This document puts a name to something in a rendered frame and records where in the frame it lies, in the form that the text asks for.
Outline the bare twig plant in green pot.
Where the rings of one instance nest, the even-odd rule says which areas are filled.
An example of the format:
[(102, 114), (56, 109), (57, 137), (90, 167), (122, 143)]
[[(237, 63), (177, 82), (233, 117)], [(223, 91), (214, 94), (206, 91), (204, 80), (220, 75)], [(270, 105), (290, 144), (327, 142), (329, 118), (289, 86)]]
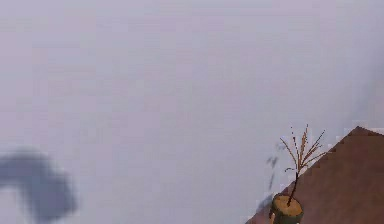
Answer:
[(309, 125), (306, 125), (300, 138), (291, 132), (291, 142), (283, 138), (280, 139), (294, 164), (293, 167), (287, 167), (285, 172), (292, 171), (295, 176), (290, 191), (273, 196), (269, 210), (270, 224), (300, 224), (304, 215), (304, 208), (295, 198), (298, 182), (300, 175), (309, 168), (309, 164), (325, 155), (325, 152), (317, 153), (322, 147), (320, 140), (324, 133), (325, 131), (322, 131), (317, 139), (312, 141)]

